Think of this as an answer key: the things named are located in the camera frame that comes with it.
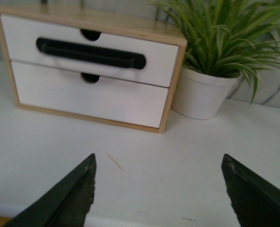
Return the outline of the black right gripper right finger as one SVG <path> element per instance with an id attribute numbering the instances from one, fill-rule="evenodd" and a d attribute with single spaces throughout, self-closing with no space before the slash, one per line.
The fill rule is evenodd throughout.
<path id="1" fill-rule="evenodd" d="M 240 226 L 280 227 L 280 189 L 228 154 L 221 169 Z"/>

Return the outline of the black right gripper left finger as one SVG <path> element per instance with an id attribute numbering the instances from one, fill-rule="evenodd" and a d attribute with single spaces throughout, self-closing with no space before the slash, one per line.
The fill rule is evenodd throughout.
<path id="1" fill-rule="evenodd" d="M 82 227 L 95 194 L 96 156 L 91 154 L 5 227 Z"/>

